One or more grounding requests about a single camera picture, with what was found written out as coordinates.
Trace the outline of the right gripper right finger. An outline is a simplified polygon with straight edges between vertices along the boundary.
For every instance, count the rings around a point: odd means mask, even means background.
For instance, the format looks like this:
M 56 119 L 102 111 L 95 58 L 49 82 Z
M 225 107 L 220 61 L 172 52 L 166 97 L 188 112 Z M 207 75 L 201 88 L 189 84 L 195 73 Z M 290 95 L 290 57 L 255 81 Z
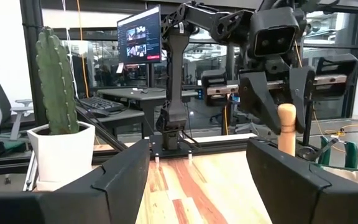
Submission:
M 246 151 L 272 223 L 358 223 L 358 182 L 351 180 L 352 171 L 321 167 L 257 138 L 249 140 Z

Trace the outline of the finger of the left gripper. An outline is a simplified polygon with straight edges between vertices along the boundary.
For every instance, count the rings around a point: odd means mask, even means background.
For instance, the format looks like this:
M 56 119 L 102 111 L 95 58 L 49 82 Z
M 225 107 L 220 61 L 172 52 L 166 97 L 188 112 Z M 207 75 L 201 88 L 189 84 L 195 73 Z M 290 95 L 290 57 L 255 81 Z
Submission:
M 265 72 L 245 72 L 239 77 L 241 107 L 259 118 L 273 133 L 280 135 L 281 122 Z
M 295 129 L 305 131 L 305 101 L 310 97 L 315 71 L 311 66 L 291 68 L 289 72 L 289 90 L 292 104 L 296 108 Z

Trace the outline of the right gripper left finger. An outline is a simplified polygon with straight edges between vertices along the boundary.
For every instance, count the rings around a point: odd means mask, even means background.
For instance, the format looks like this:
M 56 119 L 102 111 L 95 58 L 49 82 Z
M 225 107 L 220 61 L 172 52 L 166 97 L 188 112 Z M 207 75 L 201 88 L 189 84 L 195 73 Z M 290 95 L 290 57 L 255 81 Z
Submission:
M 135 223 L 149 160 L 143 139 L 53 192 L 0 192 L 0 223 Z

